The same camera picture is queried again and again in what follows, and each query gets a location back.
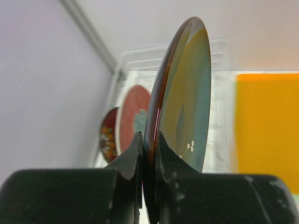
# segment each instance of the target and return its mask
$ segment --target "floral pattern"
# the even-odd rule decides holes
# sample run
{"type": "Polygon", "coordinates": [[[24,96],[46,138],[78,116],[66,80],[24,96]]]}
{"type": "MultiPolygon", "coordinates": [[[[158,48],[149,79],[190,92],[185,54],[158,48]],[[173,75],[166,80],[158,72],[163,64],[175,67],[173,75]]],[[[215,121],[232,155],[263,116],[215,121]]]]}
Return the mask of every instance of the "floral pattern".
{"type": "Polygon", "coordinates": [[[113,132],[112,128],[103,126],[100,133],[100,149],[108,163],[117,157],[113,132]]]}

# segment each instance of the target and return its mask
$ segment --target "glossy plate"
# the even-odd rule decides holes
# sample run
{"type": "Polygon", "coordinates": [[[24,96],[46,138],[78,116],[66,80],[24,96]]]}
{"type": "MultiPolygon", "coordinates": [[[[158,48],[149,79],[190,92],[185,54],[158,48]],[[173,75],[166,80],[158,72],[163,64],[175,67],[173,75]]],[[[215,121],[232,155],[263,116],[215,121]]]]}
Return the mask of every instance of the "glossy plate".
{"type": "Polygon", "coordinates": [[[118,155],[130,145],[134,134],[144,133],[150,93],[141,85],[127,92],[116,116],[116,150],[118,155]]]}
{"type": "Polygon", "coordinates": [[[155,197],[152,185],[160,134],[182,160],[202,171],[210,101],[209,39],[201,19],[192,17],[182,24],[172,39],[151,93],[143,140],[143,185],[147,205],[155,197]]]}
{"type": "Polygon", "coordinates": [[[100,128],[99,149],[103,153],[107,163],[111,163],[117,157],[115,147],[115,122],[117,111],[118,107],[109,111],[100,128]]]}

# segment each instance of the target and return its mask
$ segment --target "white wall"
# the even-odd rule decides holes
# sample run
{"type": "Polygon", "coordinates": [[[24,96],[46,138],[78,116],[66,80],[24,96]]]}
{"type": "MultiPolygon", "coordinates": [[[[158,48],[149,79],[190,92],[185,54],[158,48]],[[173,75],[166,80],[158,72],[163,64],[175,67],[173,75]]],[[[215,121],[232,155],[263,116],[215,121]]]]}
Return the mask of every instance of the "white wall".
{"type": "Polygon", "coordinates": [[[191,16],[229,40],[234,70],[299,69],[298,0],[78,0],[115,58],[168,45],[191,16]]]}
{"type": "Polygon", "coordinates": [[[111,74],[58,1],[0,3],[0,184],[87,167],[111,74]]]}

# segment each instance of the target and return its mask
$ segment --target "red plate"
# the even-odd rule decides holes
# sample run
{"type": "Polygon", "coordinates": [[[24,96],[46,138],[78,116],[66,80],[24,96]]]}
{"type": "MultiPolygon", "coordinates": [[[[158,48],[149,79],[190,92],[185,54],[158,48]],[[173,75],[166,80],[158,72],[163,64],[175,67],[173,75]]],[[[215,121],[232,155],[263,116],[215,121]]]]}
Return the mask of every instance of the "red plate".
{"type": "Polygon", "coordinates": [[[116,149],[123,153],[130,145],[134,134],[144,133],[150,93],[141,85],[133,86],[127,93],[116,118],[116,149]]]}
{"type": "Polygon", "coordinates": [[[118,107],[115,107],[108,112],[100,129],[99,148],[108,163],[111,163],[117,157],[115,147],[115,122],[117,111],[118,107]]]}

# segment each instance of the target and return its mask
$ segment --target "yellow panel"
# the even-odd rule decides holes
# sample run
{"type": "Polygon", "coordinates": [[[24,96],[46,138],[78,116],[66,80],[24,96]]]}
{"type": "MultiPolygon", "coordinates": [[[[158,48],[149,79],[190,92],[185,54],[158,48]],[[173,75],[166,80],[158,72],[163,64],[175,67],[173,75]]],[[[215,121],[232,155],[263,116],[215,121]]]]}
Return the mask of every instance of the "yellow panel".
{"type": "Polygon", "coordinates": [[[241,74],[235,136],[240,173],[272,174],[299,194],[299,74],[241,74]]]}

